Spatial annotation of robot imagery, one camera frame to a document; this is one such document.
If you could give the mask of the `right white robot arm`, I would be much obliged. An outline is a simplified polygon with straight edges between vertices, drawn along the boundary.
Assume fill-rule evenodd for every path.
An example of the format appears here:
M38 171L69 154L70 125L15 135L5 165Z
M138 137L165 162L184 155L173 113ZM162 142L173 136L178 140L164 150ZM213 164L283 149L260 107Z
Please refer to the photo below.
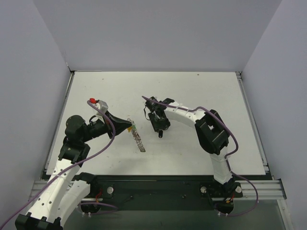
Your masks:
M238 150L238 142L217 111L201 106L190 109L170 98L163 101L158 101L155 97L142 98L150 111L148 119L159 138L170 127L170 120L195 129L200 146L210 154L214 180L223 186L233 182L233 173L227 158Z

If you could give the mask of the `silver key with black fob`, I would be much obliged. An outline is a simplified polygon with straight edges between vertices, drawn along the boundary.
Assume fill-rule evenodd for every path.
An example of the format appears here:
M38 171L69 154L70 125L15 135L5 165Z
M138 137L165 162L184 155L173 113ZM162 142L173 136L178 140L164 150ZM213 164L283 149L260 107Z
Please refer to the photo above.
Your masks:
M159 130L159 131L158 131L158 137L159 137L159 138L162 138L162 137L163 137L163 133L164 133L163 130Z

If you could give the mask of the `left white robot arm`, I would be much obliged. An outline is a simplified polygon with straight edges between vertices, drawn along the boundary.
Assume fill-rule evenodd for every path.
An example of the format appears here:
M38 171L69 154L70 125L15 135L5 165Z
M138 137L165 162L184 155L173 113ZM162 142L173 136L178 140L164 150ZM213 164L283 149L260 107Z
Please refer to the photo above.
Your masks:
M87 141L104 134L113 141L116 135L132 127L132 123L109 112L96 114L96 117L98 120L89 124L79 115L68 118L66 137L54 172L42 191L35 195L32 207L25 215L17 217L18 230L61 230L81 200L98 193L93 174L83 172L72 182L90 151Z

